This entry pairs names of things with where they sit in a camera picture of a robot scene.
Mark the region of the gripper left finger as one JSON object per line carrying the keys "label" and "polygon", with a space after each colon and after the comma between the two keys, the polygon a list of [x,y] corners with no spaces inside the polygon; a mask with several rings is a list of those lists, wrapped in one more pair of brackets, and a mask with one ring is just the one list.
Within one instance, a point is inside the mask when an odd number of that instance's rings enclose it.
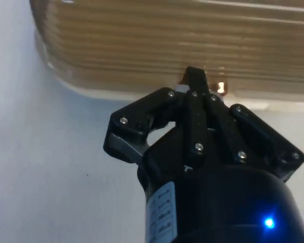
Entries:
{"label": "gripper left finger", "polygon": [[176,122],[179,136],[170,140],[170,148],[179,144],[184,161],[199,166],[206,158],[207,119],[203,99],[209,93],[205,71],[187,67],[182,83],[186,93],[164,87],[111,114],[103,149],[112,157],[139,164],[148,150],[147,137],[153,130]]}

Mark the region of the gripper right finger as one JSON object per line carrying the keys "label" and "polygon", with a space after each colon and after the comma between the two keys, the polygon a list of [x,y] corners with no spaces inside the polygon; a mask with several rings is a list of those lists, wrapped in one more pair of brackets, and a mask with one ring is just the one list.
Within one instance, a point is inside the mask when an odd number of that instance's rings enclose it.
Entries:
{"label": "gripper right finger", "polygon": [[246,106],[225,105],[204,80],[210,133],[207,177],[233,179],[262,173],[287,182],[304,163],[304,153]]}

